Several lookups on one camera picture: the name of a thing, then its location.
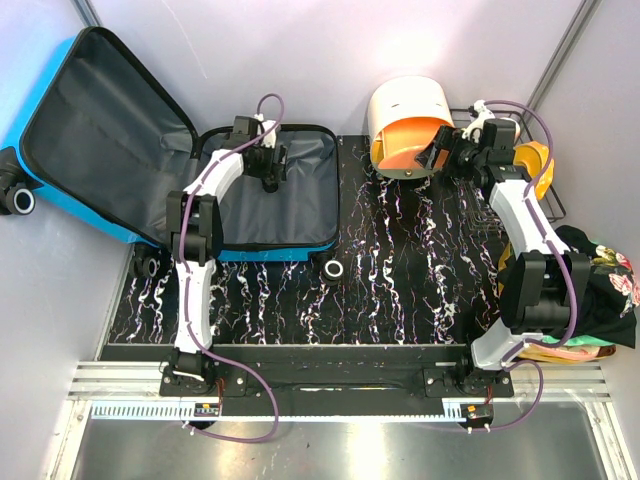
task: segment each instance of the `white wall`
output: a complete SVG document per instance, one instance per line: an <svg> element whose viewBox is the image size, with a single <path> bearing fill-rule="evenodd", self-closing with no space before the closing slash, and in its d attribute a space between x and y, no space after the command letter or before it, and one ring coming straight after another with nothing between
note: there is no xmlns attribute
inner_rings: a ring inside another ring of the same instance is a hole
<svg viewBox="0 0 640 480"><path fill-rule="evenodd" d="M0 139L58 43L68 0L0 0ZM126 248L39 202L0 217L0 477L37 478L78 360L95 352Z"/></svg>
<svg viewBox="0 0 640 480"><path fill-rule="evenodd" d="M640 273L638 32L640 3L602 2L540 113L557 146L554 182L567 223L630 257ZM603 368L640 470L640 351L621 348Z"/></svg>
<svg viewBox="0 0 640 480"><path fill-rule="evenodd" d="M282 93L286 120L361 134L375 88L431 75L450 106L526 101L578 0L92 0L199 131Z"/></svg>

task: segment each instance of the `pile of clothes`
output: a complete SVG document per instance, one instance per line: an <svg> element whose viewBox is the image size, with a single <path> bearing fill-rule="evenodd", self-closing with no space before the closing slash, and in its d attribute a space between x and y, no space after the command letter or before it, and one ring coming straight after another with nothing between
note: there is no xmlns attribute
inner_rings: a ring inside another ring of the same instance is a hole
<svg viewBox="0 0 640 480"><path fill-rule="evenodd" d="M611 356L616 345L635 348L636 315L640 306L640 283L631 263L619 252L592 243L575 227L556 229L560 239L572 250L586 254L591 260L589 283L580 306L573 337L560 348L532 345L521 358L554 363L582 363ZM545 337L546 343L558 339Z"/></svg>

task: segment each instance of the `black cloth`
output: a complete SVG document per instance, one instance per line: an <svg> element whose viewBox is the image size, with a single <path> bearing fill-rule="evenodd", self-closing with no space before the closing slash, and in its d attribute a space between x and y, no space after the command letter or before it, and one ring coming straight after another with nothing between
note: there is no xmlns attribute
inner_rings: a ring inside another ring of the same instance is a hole
<svg viewBox="0 0 640 480"><path fill-rule="evenodd" d="M629 260L609 247L591 242L575 227L563 225L556 233L569 248L586 254L591 261L574 336L591 335L635 348L634 308L640 305L640 284Z"/></svg>

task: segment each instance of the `white cylindrical container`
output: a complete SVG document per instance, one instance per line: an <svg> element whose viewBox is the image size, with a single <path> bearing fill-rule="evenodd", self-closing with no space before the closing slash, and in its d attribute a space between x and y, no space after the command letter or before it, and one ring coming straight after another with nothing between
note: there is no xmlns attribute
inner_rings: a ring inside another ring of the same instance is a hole
<svg viewBox="0 0 640 480"><path fill-rule="evenodd" d="M367 111L371 162L382 175L414 179L433 174L415 161L441 125L453 126L444 91L431 78L390 80L374 92ZM442 165L436 164L436 170Z"/></svg>

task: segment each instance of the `suitcase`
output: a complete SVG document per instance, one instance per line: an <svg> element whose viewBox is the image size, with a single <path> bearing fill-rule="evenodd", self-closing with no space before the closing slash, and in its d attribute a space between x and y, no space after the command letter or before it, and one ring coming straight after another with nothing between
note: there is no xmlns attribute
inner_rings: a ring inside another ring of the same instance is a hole
<svg viewBox="0 0 640 480"><path fill-rule="evenodd" d="M2 144L0 213L30 213L34 192L136 244L133 272L153 274L150 251L166 241L168 193L188 186L229 132L198 135L114 33L87 28L55 50ZM287 180L276 193L242 176L223 198L221 261L307 261L335 245L335 135L285 124L276 148L282 145Z"/></svg>

